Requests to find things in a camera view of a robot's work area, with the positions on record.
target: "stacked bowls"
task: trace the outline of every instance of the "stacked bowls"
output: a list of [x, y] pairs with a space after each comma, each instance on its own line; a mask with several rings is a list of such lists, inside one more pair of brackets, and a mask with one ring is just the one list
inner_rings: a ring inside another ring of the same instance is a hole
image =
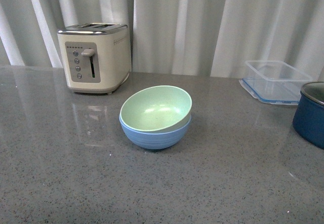
[[125, 135], [146, 149], [164, 149], [177, 143], [191, 121], [190, 95], [176, 86], [153, 86], [130, 96], [119, 121]]

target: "bowl rim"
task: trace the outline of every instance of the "bowl rim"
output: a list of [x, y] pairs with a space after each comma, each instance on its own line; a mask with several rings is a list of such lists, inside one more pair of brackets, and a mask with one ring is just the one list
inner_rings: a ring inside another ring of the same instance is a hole
[[128, 127], [127, 125], [123, 124], [122, 117], [121, 117], [121, 115], [119, 115], [120, 124], [122, 126], [124, 126], [125, 128], [127, 128], [128, 130], [130, 130], [132, 132], [140, 133], [140, 134], [143, 134], [143, 135], [150, 135], [150, 136], [161, 136], [161, 135], [166, 135], [166, 134], [173, 133], [175, 131], [182, 130], [182, 129], [184, 129], [185, 127], [187, 127], [190, 124], [191, 119], [192, 119], [192, 116], [190, 115], [189, 120], [182, 127], [178, 128], [178, 129], [175, 129], [173, 131], [161, 132], [161, 133], [151, 133], [151, 132], [142, 132], [142, 131], [134, 130], [134, 129]]
[[[179, 90], [183, 91], [185, 94], [187, 94], [187, 96], [188, 96], [188, 98], [189, 98], [189, 101], [190, 101], [190, 107], [188, 108], [188, 111], [186, 112], [186, 114], [185, 114], [185, 115], [184, 115], [184, 116], [183, 116], [179, 121], [177, 121], [177, 122], [175, 122], [175, 123], [173, 123], [173, 124], [171, 124], [171, 125], [168, 125], [168, 126], [166, 126], [166, 127], [157, 128], [157, 129], [138, 129], [138, 128], [134, 128], [134, 127], [131, 127], [130, 125], [126, 124], [125, 121], [123, 120], [123, 117], [122, 117], [122, 110], [123, 110], [125, 104], [126, 104], [126, 103], [127, 103], [127, 102], [132, 98], [132, 97], [134, 97], [135, 95], [137, 95], [137, 94], [139, 94], [139, 93], [141, 93], [141, 92], [143, 92], [143, 91], [150, 90], [150, 89], [152, 89], [152, 88], [157, 88], [157, 87], [173, 87], [173, 88], [179, 89]], [[133, 130], [136, 130], [136, 131], [140, 131], [140, 132], [153, 132], [153, 131], [159, 131], [159, 130], [167, 129], [167, 128], [172, 127], [173, 125], [179, 123], [181, 120], [183, 120], [185, 117], [187, 117], [188, 114], [190, 114], [190, 112], [191, 112], [191, 108], [192, 108], [192, 98], [191, 98], [190, 94], [189, 94], [186, 90], [184, 90], [184, 89], [182, 89], [182, 88], [180, 88], [180, 87], [177, 87], [177, 86], [172, 86], [172, 85], [157, 85], [157, 86], [151, 86], [151, 87], [144, 88], [144, 89], [142, 89], [142, 90], [140, 90], [140, 91], [134, 93], [133, 95], [131, 95], [128, 99], [126, 99], [126, 101], [125, 101], [125, 102], [123, 103], [123, 105], [121, 106], [121, 108], [120, 108], [120, 112], [119, 112], [119, 115], [120, 115], [120, 119], [122, 120], [123, 124], [126, 125], [128, 128], [133, 129]]]

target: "plastic container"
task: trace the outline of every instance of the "plastic container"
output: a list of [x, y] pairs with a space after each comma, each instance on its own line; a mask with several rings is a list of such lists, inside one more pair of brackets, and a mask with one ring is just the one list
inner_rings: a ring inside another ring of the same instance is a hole
[[150, 133], [134, 130], [123, 123], [121, 116], [119, 116], [119, 121], [127, 138], [135, 145], [145, 149], [159, 150], [173, 146], [184, 137], [188, 131], [191, 116], [188, 122], [181, 128], [164, 133]]
[[246, 61], [241, 85], [263, 103], [298, 105], [300, 89], [312, 77], [282, 61]]
[[324, 149], [324, 82], [306, 83], [301, 95], [293, 127], [301, 137]]

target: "toaster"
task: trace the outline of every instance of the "toaster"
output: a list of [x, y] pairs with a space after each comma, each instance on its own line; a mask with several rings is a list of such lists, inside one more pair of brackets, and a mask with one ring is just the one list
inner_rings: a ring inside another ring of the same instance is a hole
[[87, 23], [57, 31], [67, 86], [76, 93], [111, 94], [132, 68], [126, 24]]

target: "blue pot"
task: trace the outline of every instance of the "blue pot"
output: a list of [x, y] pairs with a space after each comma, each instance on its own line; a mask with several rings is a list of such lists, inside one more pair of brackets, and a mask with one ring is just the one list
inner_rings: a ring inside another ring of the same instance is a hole
[[324, 149], [324, 82], [302, 86], [293, 127], [301, 137]]

